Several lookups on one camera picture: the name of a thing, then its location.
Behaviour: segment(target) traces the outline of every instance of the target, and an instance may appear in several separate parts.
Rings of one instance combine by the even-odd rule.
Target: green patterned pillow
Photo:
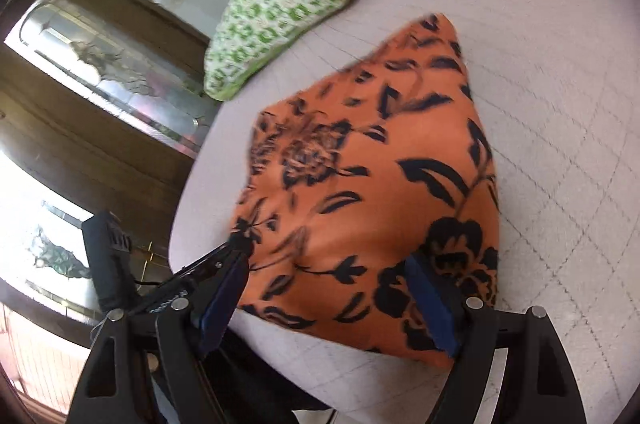
[[[231,99],[252,74],[348,1],[231,0],[205,55],[205,91]]]

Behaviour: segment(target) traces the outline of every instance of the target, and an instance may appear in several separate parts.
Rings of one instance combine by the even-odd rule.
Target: white mattress
[[[226,240],[258,111],[431,11],[458,30],[494,147],[498,307],[546,307],[588,422],[610,424],[640,382],[640,0],[360,0],[222,107],[180,201],[172,268]],[[446,379],[243,313],[232,327],[281,374],[363,423],[423,423]],[[498,355],[481,423],[497,398]]]

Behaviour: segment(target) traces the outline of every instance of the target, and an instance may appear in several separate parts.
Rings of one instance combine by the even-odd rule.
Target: pillow
[[[349,0],[231,0],[205,55],[205,92],[229,100],[300,34]]]
[[[437,314],[412,288],[407,258],[423,254],[463,296],[493,305],[498,200],[444,16],[412,23],[258,115],[228,244],[250,257],[240,309],[361,350],[450,365],[455,343],[438,339],[447,328],[430,323]]]

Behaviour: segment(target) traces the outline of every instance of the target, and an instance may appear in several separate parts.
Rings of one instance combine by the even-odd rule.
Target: black floral pattern
[[[281,155],[282,184],[288,190],[299,182],[308,186],[320,184],[333,175],[353,176],[340,169],[340,150],[353,131],[348,120],[333,124],[318,124],[308,136],[294,140]],[[360,176],[367,176],[366,168],[359,167]]]
[[[374,305],[383,314],[402,319],[406,346],[411,350],[436,350],[415,301],[407,293],[404,261],[378,274],[378,287],[373,296]]]
[[[483,248],[478,222],[442,217],[431,224],[418,251],[430,260],[438,274],[450,277],[463,295],[495,303],[498,252],[494,247]]]
[[[375,262],[367,261],[355,247],[353,253],[347,252],[350,255],[338,255],[335,262],[327,263],[326,258],[316,261],[316,249],[308,249],[308,245],[312,229],[314,235],[319,234],[317,227],[327,231],[325,220],[340,224],[340,216],[350,209],[360,209],[354,219],[367,213],[367,205],[357,207],[368,200],[369,191],[361,185],[371,177],[386,179],[383,166],[359,165],[358,145],[367,158],[372,159],[375,152],[385,158],[393,154],[389,146],[398,133],[396,126],[403,125],[395,122],[398,116],[447,110],[454,102],[468,108],[471,92],[462,50],[457,41],[448,38],[450,25],[440,20],[435,15],[420,20],[402,36],[382,44],[315,89],[260,113],[252,132],[249,179],[239,202],[244,207],[239,207],[242,215],[236,216],[228,241],[253,257],[250,278],[259,278],[255,283],[259,287],[241,309],[292,330],[316,325],[314,334],[321,336],[319,324],[323,322],[315,320],[314,311],[298,312],[291,309],[295,303],[287,304],[287,299],[297,297],[298,289],[313,283],[321,285],[319,288],[335,288],[340,296],[348,294],[338,297],[339,303],[329,312],[327,323],[333,328],[366,322],[378,311],[395,321],[407,349],[436,350],[409,292],[404,261],[372,270]],[[453,108],[452,115],[459,114],[460,108],[457,113]],[[492,152],[473,119],[468,119],[467,128],[469,144],[459,151],[463,159],[469,159],[464,167],[458,167],[456,161],[447,164],[430,158],[433,153],[420,157],[420,153],[409,152],[394,155],[399,168],[390,166],[393,169],[388,174],[397,176],[400,172],[416,184],[418,194],[422,191],[437,200],[436,216],[441,217],[423,229],[426,236],[417,251],[427,256],[437,274],[451,278],[463,295],[493,303],[497,250],[487,245],[478,222],[462,216],[479,187],[487,187],[488,203],[498,206]],[[475,175],[469,172],[474,168]],[[279,195],[266,198],[274,188]],[[367,290],[370,274],[377,274],[373,290]],[[387,351],[386,344],[379,346],[370,351]]]
[[[251,175],[261,175],[276,150],[276,142],[282,136],[284,126],[277,124],[275,117],[268,111],[258,116],[251,136],[249,149],[249,167]]]

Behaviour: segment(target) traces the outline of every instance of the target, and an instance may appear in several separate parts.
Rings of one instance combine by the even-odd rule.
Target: wooden door
[[[36,1],[9,3],[0,16],[2,39]],[[202,81],[207,39],[168,12],[144,0],[68,1]],[[114,117],[4,43],[0,119],[2,150],[19,166],[92,213],[110,210],[135,241],[166,249],[193,152]]]

